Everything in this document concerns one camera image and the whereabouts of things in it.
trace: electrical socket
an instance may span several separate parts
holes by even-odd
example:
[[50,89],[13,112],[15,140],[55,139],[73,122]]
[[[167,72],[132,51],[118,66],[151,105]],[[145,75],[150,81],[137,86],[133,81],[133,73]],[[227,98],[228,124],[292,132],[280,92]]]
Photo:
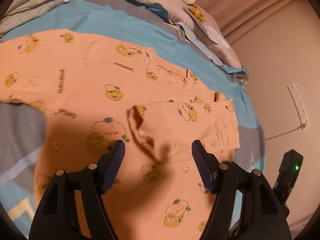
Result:
[[288,86],[289,92],[292,96],[293,102],[297,108],[298,111],[298,115],[300,118],[300,122],[301,125],[303,125],[304,123],[307,125],[305,128],[302,128],[303,130],[306,129],[307,127],[310,126],[310,121],[308,118],[308,114],[306,111],[306,108],[303,104],[302,98],[301,98],[301,94],[299,93],[297,86],[295,83],[292,83],[291,85]]

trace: bed sheet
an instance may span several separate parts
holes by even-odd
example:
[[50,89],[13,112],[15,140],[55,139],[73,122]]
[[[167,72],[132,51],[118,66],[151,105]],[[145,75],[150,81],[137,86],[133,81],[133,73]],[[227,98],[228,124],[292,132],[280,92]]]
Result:
[[[94,33],[151,47],[163,59],[189,68],[210,89],[232,98],[239,124],[240,149],[235,162],[246,170],[264,170],[264,135],[243,88],[248,72],[217,66],[185,33],[167,24],[147,7],[126,0],[71,0],[40,18],[10,31],[2,41],[44,30],[66,28]],[[33,171],[44,139],[45,120],[41,113],[25,105],[0,104],[0,200],[25,236],[31,226],[35,206],[32,195]],[[32,133],[30,125],[37,132]],[[239,218],[241,196],[237,193],[233,222]]]

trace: white cable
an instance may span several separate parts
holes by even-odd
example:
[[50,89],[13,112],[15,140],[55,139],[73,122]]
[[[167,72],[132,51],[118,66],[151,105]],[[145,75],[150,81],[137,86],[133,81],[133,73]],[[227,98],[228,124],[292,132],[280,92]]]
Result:
[[291,132],[294,132],[294,131],[297,131],[301,128],[306,128],[307,127],[307,124],[304,123],[303,125],[300,125],[298,128],[292,130],[292,131],[289,131],[289,132],[285,132],[285,133],[282,133],[282,134],[279,134],[279,135],[276,135],[276,136],[273,136],[273,137],[270,137],[270,138],[267,138],[266,141],[270,140],[270,139],[273,139],[273,138],[277,138],[279,136],[282,136],[282,135],[285,135],[285,134],[288,134],[288,133],[291,133]]

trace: bed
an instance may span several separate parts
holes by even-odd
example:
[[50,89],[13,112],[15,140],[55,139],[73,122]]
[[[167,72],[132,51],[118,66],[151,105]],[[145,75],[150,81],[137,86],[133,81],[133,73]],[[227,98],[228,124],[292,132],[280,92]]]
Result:
[[[136,0],[70,0],[9,31],[0,39],[0,58],[1,53],[6,53],[8,42],[53,30],[99,35],[152,48],[160,60],[190,70],[210,90],[233,100],[240,142],[240,148],[234,151],[234,161],[248,171],[263,171],[264,134],[245,92],[249,71],[244,66],[234,68],[224,64],[186,24],[173,24],[168,15],[161,4]],[[71,62],[77,57],[75,51],[65,61]],[[6,74],[0,73],[0,76],[6,77]],[[48,130],[41,106],[11,102],[0,103],[0,201],[18,229],[28,236],[36,211],[34,191],[46,180],[34,174]],[[61,109],[60,114],[74,116],[65,109]],[[241,194],[237,192],[232,224],[239,219],[240,209]]]

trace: metal screw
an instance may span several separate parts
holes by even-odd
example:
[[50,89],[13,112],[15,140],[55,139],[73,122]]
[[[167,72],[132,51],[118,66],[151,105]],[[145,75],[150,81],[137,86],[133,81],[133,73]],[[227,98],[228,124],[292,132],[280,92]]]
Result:
[[259,171],[259,170],[257,170],[257,169],[254,169],[254,170],[253,170],[253,174],[254,174],[254,175],[257,175],[257,176],[260,176],[260,175],[262,174],[262,172]]
[[56,174],[57,176],[61,176],[63,175],[64,171],[63,170],[57,170]]
[[221,170],[226,170],[227,168],[228,168],[228,165],[227,164],[225,164],[225,163],[221,163],[220,165],[219,165],[219,168],[221,169]]
[[98,167],[98,165],[96,163],[91,163],[88,168],[89,170],[95,170]]

